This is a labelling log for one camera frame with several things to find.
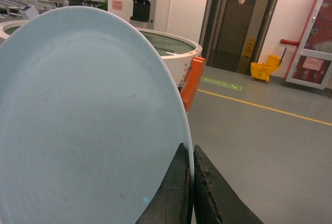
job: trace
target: brown door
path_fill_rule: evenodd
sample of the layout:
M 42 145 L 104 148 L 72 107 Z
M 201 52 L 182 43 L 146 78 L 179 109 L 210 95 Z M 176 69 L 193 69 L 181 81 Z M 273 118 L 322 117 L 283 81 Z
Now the brown door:
M 236 72 L 256 0 L 227 0 L 212 66 Z

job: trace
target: orange bracket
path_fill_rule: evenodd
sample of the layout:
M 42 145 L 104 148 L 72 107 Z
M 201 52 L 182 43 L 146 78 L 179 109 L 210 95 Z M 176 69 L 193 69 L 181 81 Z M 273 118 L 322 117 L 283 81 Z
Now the orange bracket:
M 191 108 L 193 98 L 195 97 L 198 84 L 203 75 L 205 66 L 206 59 L 201 57 L 194 57 L 190 64 L 190 69 L 185 79 L 186 84 L 180 92 L 182 102 L 186 109 L 186 113 L 189 112 L 189 109 Z

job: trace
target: gray floor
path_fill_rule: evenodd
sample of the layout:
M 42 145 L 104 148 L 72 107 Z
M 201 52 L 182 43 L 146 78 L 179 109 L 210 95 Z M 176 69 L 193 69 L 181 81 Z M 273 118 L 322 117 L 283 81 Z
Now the gray floor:
M 240 199 L 265 224 L 332 223 L 330 91 L 265 84 L 212 67 L 204 76 L 242 86 L 201 82 L 206 92 L 197 92 L 188 114 L 193 144 Z

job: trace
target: doorway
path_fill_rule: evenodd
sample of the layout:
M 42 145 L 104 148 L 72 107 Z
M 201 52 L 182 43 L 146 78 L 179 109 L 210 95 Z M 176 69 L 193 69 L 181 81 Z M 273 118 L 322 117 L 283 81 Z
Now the doorway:
M 223 24 L 211 54 L 212 67 L 236 72 L 255 4 L 256 0 L 226 0 Z
M 276 2 L 207 0 L 200 36 L 207 65 L 248 74 L 250 62 L 258 61 Z

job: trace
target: glass door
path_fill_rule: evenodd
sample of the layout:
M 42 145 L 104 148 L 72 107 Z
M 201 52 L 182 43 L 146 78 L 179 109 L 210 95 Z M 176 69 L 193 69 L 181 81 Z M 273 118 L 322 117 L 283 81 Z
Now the glass door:
M 324 89 L 332 73 L 332 0 L 315 0 L 286 81 Z

